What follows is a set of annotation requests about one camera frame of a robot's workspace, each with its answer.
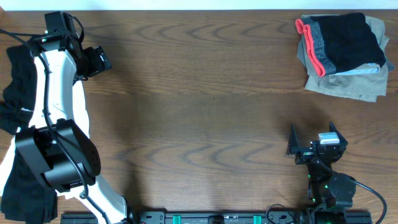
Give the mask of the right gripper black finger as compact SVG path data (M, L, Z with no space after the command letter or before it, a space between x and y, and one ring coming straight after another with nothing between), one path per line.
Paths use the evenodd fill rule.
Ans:
M299 142L297 139L297 133L294 126L291 126L286 154L291 155L291 154L296 154L298 152L299 152Z
M333 124L332 121L329 122L329 132L335 133L338 136L338 139L340 140L341 145L348 145L348 141L343 137L343 135L337 130L335 125Z

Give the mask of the black leggings grey red waistband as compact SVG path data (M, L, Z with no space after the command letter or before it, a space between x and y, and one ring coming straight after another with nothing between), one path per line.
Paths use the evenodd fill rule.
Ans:
M364 64L382 67L386 58L361 12L309 16L295 21L308 59L319 77L354 70Z

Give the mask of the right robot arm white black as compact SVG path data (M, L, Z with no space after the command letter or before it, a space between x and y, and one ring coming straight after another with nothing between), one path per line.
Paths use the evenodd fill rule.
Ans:
M356 185L345 174L332 170L331 165L343 156L347 140L329 123L329 131L320 133L317 141L308 147L300 146L295 128L291 128L287 154L295 156L297 165L308 169L308 197L315 205L324 204L326 209L345 209L353 206Z

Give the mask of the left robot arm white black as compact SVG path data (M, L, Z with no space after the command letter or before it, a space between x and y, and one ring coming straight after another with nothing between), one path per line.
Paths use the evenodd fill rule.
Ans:
M102 47L84 49L75 16L45 15L42 37L29 45L37 70L34 115L29 128L16 134L17 151L46 189L76 198L97 223L132 223L126 199L100 174L101 161L88 134L83 82L111 68Z

